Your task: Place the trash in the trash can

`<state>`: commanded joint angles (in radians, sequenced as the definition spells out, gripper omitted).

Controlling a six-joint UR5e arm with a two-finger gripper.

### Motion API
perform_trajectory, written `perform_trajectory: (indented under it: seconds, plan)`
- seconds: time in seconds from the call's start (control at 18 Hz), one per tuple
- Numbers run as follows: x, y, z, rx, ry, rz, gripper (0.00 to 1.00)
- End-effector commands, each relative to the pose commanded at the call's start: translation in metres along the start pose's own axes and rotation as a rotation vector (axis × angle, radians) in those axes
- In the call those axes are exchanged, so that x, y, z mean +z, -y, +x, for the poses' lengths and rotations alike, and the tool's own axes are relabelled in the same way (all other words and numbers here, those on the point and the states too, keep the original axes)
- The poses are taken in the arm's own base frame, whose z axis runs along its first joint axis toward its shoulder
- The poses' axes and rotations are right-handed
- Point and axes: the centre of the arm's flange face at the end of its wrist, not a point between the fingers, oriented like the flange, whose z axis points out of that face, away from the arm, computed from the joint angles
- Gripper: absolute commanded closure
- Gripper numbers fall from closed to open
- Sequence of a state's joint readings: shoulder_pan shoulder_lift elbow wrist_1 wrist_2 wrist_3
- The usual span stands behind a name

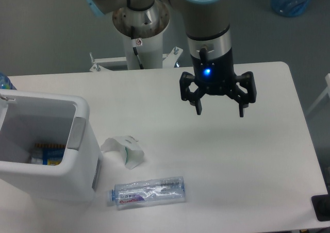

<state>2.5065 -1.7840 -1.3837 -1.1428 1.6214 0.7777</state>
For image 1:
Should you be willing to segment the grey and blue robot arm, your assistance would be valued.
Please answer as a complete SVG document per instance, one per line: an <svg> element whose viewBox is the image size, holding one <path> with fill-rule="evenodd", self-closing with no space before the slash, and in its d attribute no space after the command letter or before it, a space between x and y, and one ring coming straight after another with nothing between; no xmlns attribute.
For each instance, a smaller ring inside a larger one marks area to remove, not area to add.
<svg viewBox="0 0 330 233"><path fill-rule="evenodd" d="M180 94L202 111L201 98L226 95L239 105L243 114L256 101L256 86L252 72L234 72L229 0L86 0L96 15L112 13L116 29L129 39L138 68L145 69L141 48L147 38L165 30L169 22L167 8L177 10L184 22L194 72L183 72Z"/></svg>

